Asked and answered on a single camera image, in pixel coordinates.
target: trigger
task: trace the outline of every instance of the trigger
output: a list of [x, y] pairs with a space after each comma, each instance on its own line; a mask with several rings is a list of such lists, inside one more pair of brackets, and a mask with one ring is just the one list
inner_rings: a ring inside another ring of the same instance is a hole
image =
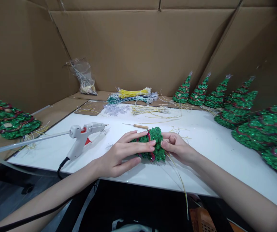
[[91, 142], [90, 139], [87, 138], [87, 141], [86, 141], [86, 143], [85, 143], [84, 145], [87, 145], [87, 144], [90, 143], [90, 142]]

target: left hand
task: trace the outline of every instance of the left hand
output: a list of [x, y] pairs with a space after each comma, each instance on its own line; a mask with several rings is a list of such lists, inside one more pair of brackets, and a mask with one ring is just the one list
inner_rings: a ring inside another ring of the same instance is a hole
[[108, 152], [95, 160], [99, 176], [118, 177], [134, 168], [142, 160], [140, 157], [135, 157], [122, 163], [123, 159], [136, 153], [153, 152], [155, 140], [147, 143], [131, 142], [147, 134], [147, 131], [137, 133], [137, 130], [124, 134]]

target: plastic bag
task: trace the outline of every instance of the plastic bag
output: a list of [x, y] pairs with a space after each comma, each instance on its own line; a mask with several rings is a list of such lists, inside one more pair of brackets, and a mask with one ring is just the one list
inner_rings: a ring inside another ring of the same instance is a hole
[[71, 73], [77, 77], [80, 82], [79, 91], [83, 94], [97, 95], [91, 76], [91, 66], [83, 59], [74, 59], [66, 63], [70, 66]]

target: hand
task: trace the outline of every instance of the hand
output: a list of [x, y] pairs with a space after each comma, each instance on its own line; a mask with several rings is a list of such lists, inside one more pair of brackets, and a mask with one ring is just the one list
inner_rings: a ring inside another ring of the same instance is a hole
[[190, 166], [191, 163], [201, 154], [193, 147], [187, 144], [179, 134], [162, 133], [163, 141], [161, 147], [169, 151], [177, 160], [183, 164]]
[[140, 143], [132, 142], [133, 139], [147, 135], [144, 131], [137, 133], [137, 130], [124, 134], [102, 157], [96, 159], [100, 177], [118, 177], [128, 170], [134, 168], [141, 162], [140, 157], [135, 157], [122, 163], [122, 160], [130, 155], [143, 152], [153, 152], [155, 140]]

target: forearm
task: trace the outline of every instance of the forearm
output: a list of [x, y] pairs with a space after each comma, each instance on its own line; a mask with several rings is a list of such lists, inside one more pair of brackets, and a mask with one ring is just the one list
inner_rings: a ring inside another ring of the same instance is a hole
[[201, 154], [190, 166], [256, 231], [277, 231], [277, 205]]
[[[60, 205], [66, 199], [82, 191], [98, 178], [97, 166], [94, 165], [94, 161], [92, 161], [3, 219], [0, 222], [0, 227], [52, 209]], [[41, 231], [58, 212], [59, 210], [11, 231]]]

